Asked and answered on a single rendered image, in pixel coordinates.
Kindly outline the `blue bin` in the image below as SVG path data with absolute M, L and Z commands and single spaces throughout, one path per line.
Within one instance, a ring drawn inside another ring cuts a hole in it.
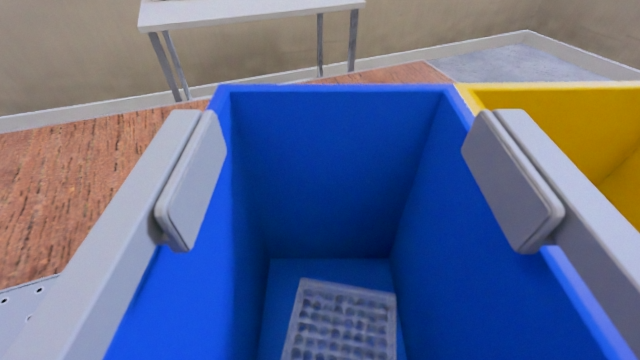
M 396 294 L 397 360 L 637 360 L 558 246 L 510 246 L 453 85 L 219 86 L 195 244 L 157 246 L 102 360 L 280 360 L 300 278 Z

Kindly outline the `yellow open-top bin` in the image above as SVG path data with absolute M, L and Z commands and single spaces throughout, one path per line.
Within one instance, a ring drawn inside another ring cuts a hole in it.
M 474 118 L 524 110 L 640 234 L 640 83 L 453 87 Z

